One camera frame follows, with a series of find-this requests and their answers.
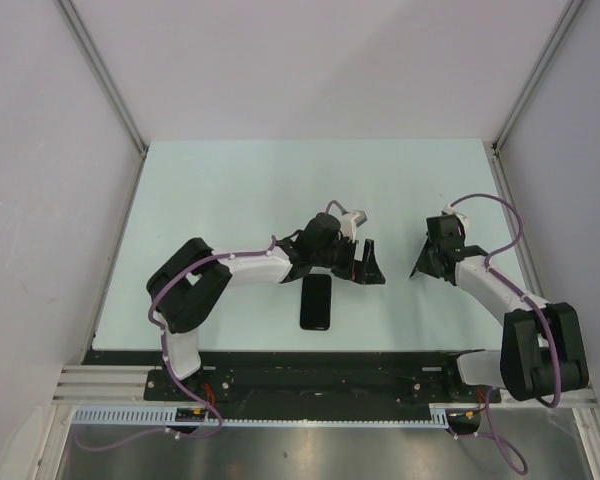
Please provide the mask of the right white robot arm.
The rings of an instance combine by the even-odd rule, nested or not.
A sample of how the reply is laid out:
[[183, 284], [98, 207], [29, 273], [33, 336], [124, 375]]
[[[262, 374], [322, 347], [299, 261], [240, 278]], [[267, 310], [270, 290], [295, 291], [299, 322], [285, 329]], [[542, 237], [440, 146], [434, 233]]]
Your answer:
[[518, 401], [552, 398], [589, 385], [590, 376], [578, 314], [566, 302], [551, 303], [523, 289], [487, 252], [466, 245], [459, 216], [443, 213], [426, 219], [425, 243], [412, 273], [442, 279], [483, 306], [502, 327], [498, 350], [460, 354], [456, 367], [443, 373], [441, 388], [464, 401], [477, 386], [504, 389]]

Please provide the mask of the phone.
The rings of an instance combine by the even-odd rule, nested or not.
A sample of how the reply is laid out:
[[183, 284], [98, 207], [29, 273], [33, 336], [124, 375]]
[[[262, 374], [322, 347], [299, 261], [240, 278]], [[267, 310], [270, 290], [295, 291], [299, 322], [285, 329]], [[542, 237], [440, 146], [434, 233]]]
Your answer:
[[307, 331], [327, 331], [331, 324], [332, 277], [310, 274], [303, 279], [299, 324]]

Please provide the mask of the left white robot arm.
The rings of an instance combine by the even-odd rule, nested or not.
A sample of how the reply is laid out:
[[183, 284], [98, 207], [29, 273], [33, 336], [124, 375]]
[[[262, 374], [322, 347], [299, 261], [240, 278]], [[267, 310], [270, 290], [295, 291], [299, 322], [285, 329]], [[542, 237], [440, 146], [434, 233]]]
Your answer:
[[374, 241], [363, 244], [357, 260], [357, 230], [366, 222], [361, 210], [338, 217], [320, 212], [307, 225], [277, 238], [262, 250], [219, 252], [203, 239], [188, 240], [148, 280], [148, 320], [160, 329], [166, 387], [177, 398], [194, 397], [201, 387], [198, 329], [224, 291], [249, 284], [285, 284], [315, 268], [359, 285], [383, 285]]

